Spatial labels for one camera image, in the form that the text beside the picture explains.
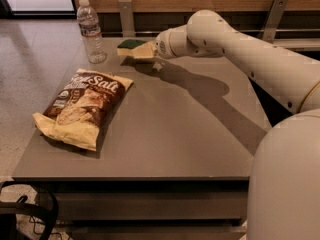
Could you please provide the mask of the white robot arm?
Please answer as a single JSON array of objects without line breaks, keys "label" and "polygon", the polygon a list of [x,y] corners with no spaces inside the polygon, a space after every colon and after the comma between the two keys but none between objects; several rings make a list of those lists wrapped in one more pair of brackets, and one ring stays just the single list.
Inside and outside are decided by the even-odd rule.
[{"label": "white robot arm", "polygon": [[278,119],[260,142],[248,188],[247,240],[320,240],[320,62],[241,33],[210,10],[161,32],[158,55],[220,55]]}]

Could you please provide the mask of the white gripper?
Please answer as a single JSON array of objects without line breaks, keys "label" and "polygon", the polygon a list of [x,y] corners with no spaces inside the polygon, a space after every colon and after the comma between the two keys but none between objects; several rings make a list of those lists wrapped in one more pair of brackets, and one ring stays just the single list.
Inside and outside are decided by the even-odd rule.
[{"label": "white gripper", "polygon": [[[153,41],[143,43],[132,50],[135,59],[152,59],[157,54],[165,59],[175,57],[191,56],[197,47],[188,39],[187,27],[185,25],[170,28],[161,32],[155,44]],[[164,68],[162,60],[155,60],[152,69],[160,72]]]}]

